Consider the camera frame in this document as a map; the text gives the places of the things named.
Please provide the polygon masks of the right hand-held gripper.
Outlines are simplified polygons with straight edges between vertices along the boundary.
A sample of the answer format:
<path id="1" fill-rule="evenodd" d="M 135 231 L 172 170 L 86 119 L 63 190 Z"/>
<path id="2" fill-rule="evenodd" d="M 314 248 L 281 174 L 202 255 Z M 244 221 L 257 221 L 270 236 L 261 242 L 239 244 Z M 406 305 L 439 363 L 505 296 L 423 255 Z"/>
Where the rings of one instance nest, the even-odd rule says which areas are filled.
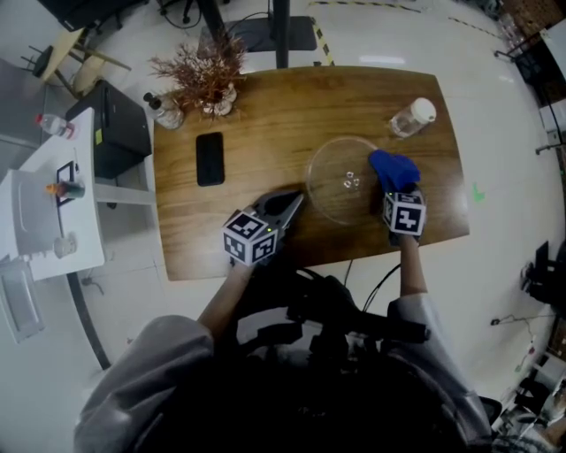
<path id="1" fill-rule="evenodd" d="M 401 192 L 386 192 L 383 220 L 391 246 L 398 246 L 402 235 L 419 242 L 426 221 L 426 201 L 420 187 L 409 184 Z"/>

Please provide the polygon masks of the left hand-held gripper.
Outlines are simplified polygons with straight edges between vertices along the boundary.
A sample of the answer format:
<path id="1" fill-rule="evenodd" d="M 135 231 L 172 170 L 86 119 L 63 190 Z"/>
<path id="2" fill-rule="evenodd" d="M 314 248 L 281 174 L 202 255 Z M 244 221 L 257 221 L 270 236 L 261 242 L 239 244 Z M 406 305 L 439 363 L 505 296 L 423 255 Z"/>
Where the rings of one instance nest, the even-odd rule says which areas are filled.
<path id="1" fill-rule="evenodd" d="M 225 253 L 245 266 L 266 264 L 280 248 L 303 201 L 300 190 L 280 190 L 236 210 L 222 227 Z"/>

